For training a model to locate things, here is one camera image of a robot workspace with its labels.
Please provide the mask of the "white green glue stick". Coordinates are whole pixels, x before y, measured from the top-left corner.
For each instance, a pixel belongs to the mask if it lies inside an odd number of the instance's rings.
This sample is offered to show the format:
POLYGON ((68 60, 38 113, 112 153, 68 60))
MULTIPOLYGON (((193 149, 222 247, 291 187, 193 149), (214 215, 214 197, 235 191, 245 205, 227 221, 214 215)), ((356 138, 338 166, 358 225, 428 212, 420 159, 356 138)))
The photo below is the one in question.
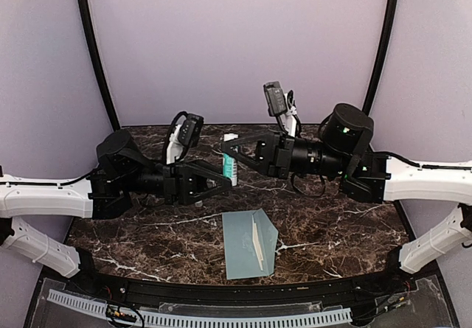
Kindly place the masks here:
MULTIPOLYGON (((223 141, 231 141, 237 137, 235 133, 225 133, 223 141)), ((237 161, 226 153, 223 154, 223 175, 231 180, 232 186, 237 186, 237 161)))

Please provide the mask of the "light blue paper envelope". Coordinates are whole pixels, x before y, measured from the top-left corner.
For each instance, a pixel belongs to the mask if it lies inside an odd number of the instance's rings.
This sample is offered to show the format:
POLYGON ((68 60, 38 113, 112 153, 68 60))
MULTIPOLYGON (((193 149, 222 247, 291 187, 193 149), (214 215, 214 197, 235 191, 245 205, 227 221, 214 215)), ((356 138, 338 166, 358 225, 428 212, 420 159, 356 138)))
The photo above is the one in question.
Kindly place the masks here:
POLYGON ((222 224, 228 280, 270 276, 274 273, 279 232, 262 209, 225 212, 222 214, 222 224), (252 243, 252 217, 257 223, 264 257, 264 271, 260 270, 252 243))

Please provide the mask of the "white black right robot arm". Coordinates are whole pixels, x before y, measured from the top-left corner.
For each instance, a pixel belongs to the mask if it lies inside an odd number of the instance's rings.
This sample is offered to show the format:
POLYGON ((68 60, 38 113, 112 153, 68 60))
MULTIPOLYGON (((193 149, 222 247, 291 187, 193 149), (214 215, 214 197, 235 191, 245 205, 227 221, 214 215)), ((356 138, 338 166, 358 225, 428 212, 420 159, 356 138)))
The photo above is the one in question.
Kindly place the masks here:
POLYGON ((389 252, 376 287, 391 294, 404 283, 405 273, 416 273, 471 241, 471 163, 411 161, 391 152, 373 152, 369 150, 373 131, 369 116, 353 105, 339 103, 321 125, 316 141, 268 131, 224 141, 221 149, 268 177, 338 179, 340 191, 360 203, 455 202, 442 222, 389 252))

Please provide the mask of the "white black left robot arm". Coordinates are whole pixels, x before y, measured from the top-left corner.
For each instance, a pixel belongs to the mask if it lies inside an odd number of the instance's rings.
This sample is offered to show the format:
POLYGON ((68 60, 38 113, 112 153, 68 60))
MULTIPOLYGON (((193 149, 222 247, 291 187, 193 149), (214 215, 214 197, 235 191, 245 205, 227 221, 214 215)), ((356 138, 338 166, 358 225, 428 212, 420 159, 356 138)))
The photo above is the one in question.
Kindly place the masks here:
POLYGON ((63 215, 92 220, 120 217, 131 194, 154 195, 166 204, 190 205, 232 188, 221 169, 204 160, 164 164, 144 156, 127 130, 97 146, 98 166, 73 180, 1 175, 1 247, 12 249, 74 281, 89 296, 104 289, 91 254, 33 228, 26 215, 63 215))

